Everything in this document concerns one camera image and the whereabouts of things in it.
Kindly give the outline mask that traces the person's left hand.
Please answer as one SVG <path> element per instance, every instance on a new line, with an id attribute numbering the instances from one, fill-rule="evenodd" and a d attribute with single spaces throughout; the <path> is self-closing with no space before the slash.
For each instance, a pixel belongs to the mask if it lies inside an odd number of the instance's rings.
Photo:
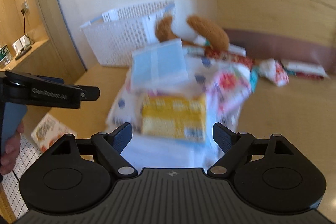
<path id="1" fill-rule="evenodd" d="M 21 135 L 24 133 L 24 124 L 23 121 L 18 125 L 15 130 L 14 135 L 7 140 L 5 153 L 1 157 L 1 175 L 4 176 L 15 167 L 16 159 L 20 152 L 21 147 Z"/>

